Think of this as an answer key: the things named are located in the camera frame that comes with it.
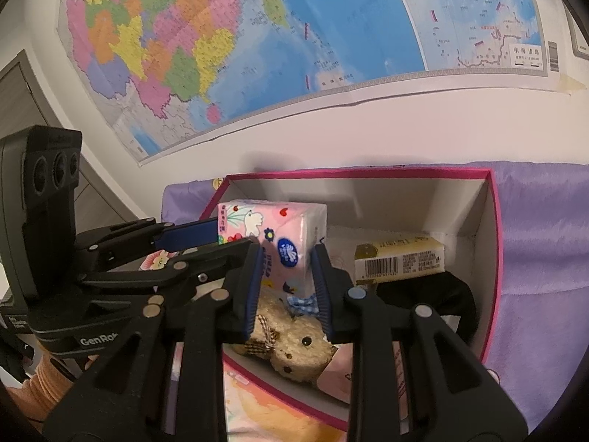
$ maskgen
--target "white wall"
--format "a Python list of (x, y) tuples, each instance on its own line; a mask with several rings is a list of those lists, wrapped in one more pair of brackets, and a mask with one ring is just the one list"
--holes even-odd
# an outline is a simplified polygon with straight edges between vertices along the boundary
[[(538, 0), (543, 25), (560, 25), (558, 0)], [(510, 159), (589, 163), (589, 98), (530, 90), (462, 90), (390, 98), (285, 118), (191, 147), (141, 168), (82, 87), (57, 35), (59, 0), (11, 0), (0, 14), (0, 67), (23, 48), (64, 126), (139, 216), (160, 213), (164, 187), (234, 172), (317, 166)], [(560, 44), (572, 58), (571, 45)], [(589, 62), (562, 65), (589, 86)]]

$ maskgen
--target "pink box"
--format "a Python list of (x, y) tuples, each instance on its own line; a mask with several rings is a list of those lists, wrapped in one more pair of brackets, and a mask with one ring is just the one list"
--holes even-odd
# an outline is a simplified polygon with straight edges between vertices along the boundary
[[(328, 253), (334, 266), (351, 274), (358, 243), (410, 234), (435, 237), (444, 243), (446, 269), (473, 293), (479, 326), (471, 348), (485, 361), (503, 268), (501, 212), (491, 169), (388, 167), (230, 175), (202, 217), (216, 215), (217, 204), (233, 199), (326, 204)], [(291, 382), (264, 361), (231, 348), (225, 349), (225, 360), (283, 402), (346, 430), (348, 405), (310, 385)]]

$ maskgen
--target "purple fabric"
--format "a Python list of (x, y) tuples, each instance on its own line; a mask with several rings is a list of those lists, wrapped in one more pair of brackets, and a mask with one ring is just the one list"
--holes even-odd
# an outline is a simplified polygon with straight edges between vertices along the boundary
[(161, 201), (161, 220), (186, 224), (198, 220), (215, 194), (213, 180), (170, 184)]
[[(476, 162), (495, 170), (504, 236), (500, 311), (487, 367), (533, 429), (589, 345), (589, 166)], [(162, 220), (199, 218), (211, 181), (168, 186)]]

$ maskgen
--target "plush bear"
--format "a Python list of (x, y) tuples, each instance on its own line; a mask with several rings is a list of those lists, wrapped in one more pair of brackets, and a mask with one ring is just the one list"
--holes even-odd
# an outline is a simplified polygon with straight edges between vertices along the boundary
[(269, 360), (279, 374), (297, 382), (315, 382), (337, 350), (315, 317), (293, 318), (282, 301), (264, 292), (250, 339), (234, 349)]

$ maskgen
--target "tissue pack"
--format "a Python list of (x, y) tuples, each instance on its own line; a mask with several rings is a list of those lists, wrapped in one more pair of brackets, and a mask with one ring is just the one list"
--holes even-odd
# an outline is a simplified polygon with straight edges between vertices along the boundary
[(219, 243), (248, 236), (260, 241), (262, 286), (279, 297), (314, 294), (310, 252), (326, 235), (325, 204), (234, 200), (220, 203), (218, 209)]

